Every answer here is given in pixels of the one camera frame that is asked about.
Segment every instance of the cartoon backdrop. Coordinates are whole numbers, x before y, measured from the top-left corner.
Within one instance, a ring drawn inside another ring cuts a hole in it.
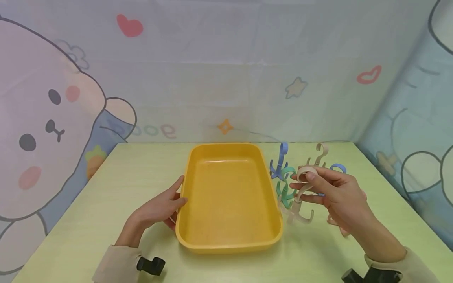
[[[453,250],[452,27],[441,0],[359,148]]]
[[[0,0],[0,283],[117,143],[356,141],[435,0]]]

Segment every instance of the yellow plastic tray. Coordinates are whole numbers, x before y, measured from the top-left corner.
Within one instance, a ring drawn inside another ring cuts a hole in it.
[[[203,144],[189,155],[176,221],[179,242],[194,253],[269,248],[283,221],[263,154],[254,144]]]

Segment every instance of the bunny eye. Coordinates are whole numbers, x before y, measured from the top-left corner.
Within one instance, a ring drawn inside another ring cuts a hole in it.
[[[48,94],[49,94],[49,99],[53,104],[58,105],[61,103],[61,96],[58,93],[58,91],[51,89],[51,90],[49,90]]]
[[[23,134],[19,139],[19,146],[25,151],[34,151],[36,148],[36,140],[30,134]]]

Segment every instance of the left hand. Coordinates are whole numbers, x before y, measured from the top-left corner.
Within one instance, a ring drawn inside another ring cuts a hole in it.
[[[184,175],[179,177],[170,188],[140,206],[134,211],[131,218],[143,229],[163,221],[170,229],[175,230],[178,215],[176,211],[187,203],[187,198],[180,198],[180,193],[176,192],[183,180]]]

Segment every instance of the hand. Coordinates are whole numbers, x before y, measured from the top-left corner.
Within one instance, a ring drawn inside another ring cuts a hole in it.
[[[352,235],[376,219],[353,176],[323,167],[314,168],[319,176],[308,172],[302,180],[313,185],[310,191],[325,196],[303,194],[302,201],[324,205],[335,222]],[[299,190],[303,185],[292,183],[289,186]]]
[[[307,172],[302,181],[313,185],[310,191],[324,196],[302,195],[301,199],[324,205],[330,216],[351,233],[370,259],[382,263],[403,260],[407,253],[405,247],[374,216],[357,180],[338,171],[314,168],[319,176]],[[302,186],[300,183],[290,184],[293,189]]]
[[[150,228],[157,222],[163,221],[174,230],[176,227],[176,211],[187,202],[187,198],[180,198],[180,194],[176,192],[183,180],[184,176],[182,175],[169,189],[134,211],[124,224],[115,246],[138,248],[145,229]]]
[[[176,211],[187,202],[187,198],[180,198],[180,194],[176,192],[183,180],[184,175],[179,177],[169,189],[140,206],[131,217],[138,221],[143,229],[163,221],[168,227],[175,230],[176,217],[178,215]]]

